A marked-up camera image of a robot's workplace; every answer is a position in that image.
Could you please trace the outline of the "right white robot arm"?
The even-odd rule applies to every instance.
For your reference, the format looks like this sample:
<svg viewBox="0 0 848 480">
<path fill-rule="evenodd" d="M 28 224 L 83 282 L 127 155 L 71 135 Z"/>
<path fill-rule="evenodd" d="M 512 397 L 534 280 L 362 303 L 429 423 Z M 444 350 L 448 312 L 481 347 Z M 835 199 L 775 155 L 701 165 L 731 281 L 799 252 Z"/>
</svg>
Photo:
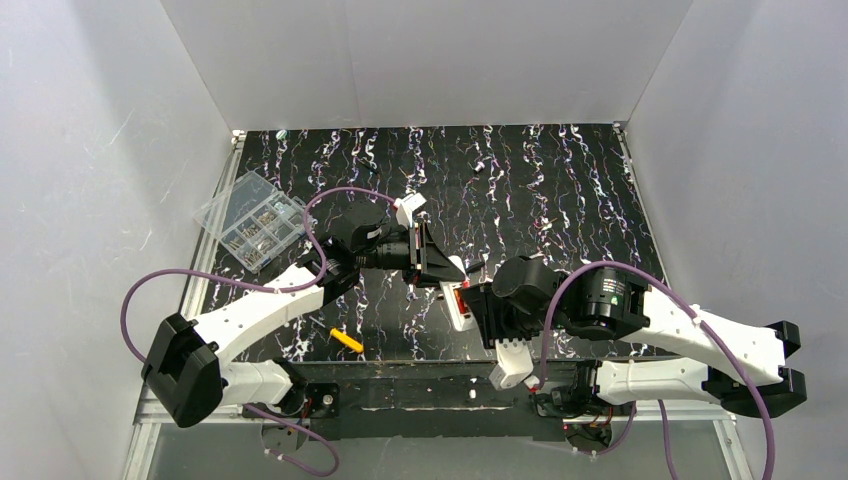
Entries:
<svg viewBox="0 0 848 480">
<path fill-rule="evenodd" d="M 804 374 L 787 365 L 801 345 L 795 324 L 755 327 L 726 319 L 620 262 L 565 273 L 520 256 L 490 282 L 459 284 L 452 300 L 456 329 L 477 328 L 496 355 L 493 387 L 526 387 L 542 416 L 575 418 L 638 401 L 689 400 L 744 417 L 776 418 L 808 397 Z M 553 380 L 549 353 L 557 331 L 653 346 L 670 358 L 584 360 L 570 379 Z"/>
</svg>

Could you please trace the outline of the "white remote control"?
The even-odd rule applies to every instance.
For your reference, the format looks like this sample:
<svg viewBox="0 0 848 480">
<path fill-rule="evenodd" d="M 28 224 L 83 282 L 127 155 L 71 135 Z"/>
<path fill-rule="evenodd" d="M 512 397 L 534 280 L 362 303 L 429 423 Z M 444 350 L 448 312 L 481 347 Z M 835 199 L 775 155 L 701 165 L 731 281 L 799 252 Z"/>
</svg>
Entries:
<svg viewBox="0 0 848 480">
<path fill-rule="evenodd" d="M 446 302 L 452 329 L 457 332 L 468 331 L 476 327 L 476 320 L 470 308 L 463 301 L 460 290 L 469 287 L 470 281 L 461 258 L 452 255 L 448 259 L 463 274 L 463 278 L 457 282 L 440 281 L 439 288 Z"/>
</svg>

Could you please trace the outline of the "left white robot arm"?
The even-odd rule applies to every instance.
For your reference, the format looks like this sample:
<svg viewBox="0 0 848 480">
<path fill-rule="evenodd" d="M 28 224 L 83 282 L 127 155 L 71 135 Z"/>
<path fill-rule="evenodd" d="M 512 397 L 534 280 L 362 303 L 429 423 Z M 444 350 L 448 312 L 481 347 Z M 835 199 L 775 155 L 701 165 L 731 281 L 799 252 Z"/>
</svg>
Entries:
<svg viewBox="0 0 848 480">
<path fill-rule="evenodd" d="M 462 285 L 463 267 L 446 255 L 415 213 L 419 193 L 394 201 L 388 216 L 357 201 L 331 221 L 319 246 L 301 256 L 263 291 L 186 319 L 173 314 L 157 330 L 141 377 L 177 426 L 187 428 L 225 405 L 280 406 L 297 384 L 282 360 L 243 363 L 237 356 L 292 320 L 351 290 L 364 269 L 400 272 L 416 288 Z"/>
</svg>

